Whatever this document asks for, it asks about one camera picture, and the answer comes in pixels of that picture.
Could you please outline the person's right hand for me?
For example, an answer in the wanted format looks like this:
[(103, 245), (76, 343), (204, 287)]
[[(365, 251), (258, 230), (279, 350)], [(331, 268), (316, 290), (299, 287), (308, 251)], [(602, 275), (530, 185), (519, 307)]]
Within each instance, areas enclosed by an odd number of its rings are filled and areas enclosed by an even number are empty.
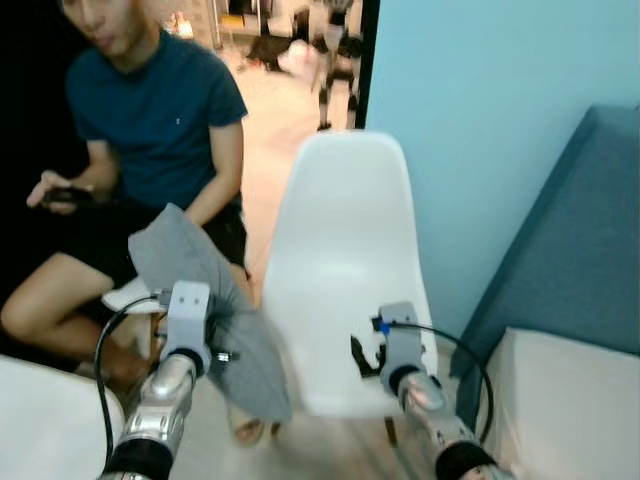
[(27, 198), (31, 209), (44, 209), (54, 214), (69, 215), (96, 205), (93, 187), (77, 186), (55, 172), (44, 172)]

